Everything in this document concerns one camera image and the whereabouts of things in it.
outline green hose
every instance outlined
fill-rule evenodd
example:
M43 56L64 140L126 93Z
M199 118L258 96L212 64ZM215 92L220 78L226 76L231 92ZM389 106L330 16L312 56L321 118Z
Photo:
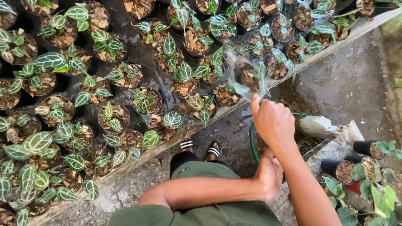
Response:
M309 116L309 115L302 114L302 113L292 113L292 115ZM258 159L257 152L255 151L254 143L253 143L253 141L252 141L252 130L253 130L253 129L254 129L254 122L251 124L250 132L249 132L249 137L250 137L251 150L252 150L252 153L253 153L253 155L254 155L254 159L255 159L255 161L256 161L257 164L258 164L258 163L260 163L260 161L259 161L259 159ZM285 183L285 182L286 182L286 178L285 178L285 174L283 174L282 184Z

